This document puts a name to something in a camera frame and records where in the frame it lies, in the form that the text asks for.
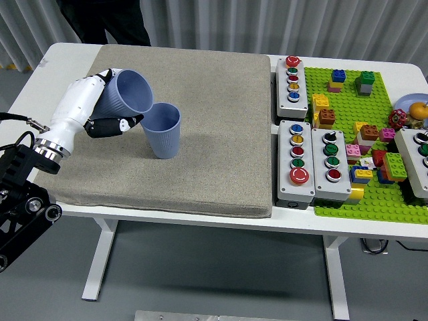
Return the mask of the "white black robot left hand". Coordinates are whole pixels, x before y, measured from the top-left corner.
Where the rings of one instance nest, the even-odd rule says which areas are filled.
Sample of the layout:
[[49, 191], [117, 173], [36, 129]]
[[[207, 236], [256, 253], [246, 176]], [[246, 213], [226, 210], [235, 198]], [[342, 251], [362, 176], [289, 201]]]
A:
[[74, 150], [74, 137], [120, 136], [136, 126], [152, 108], [154, 96], [146, 79], [134, 70], [107, 69], [70, 84], [56, 108], [49, 129], [35, 147], [62, 158]]

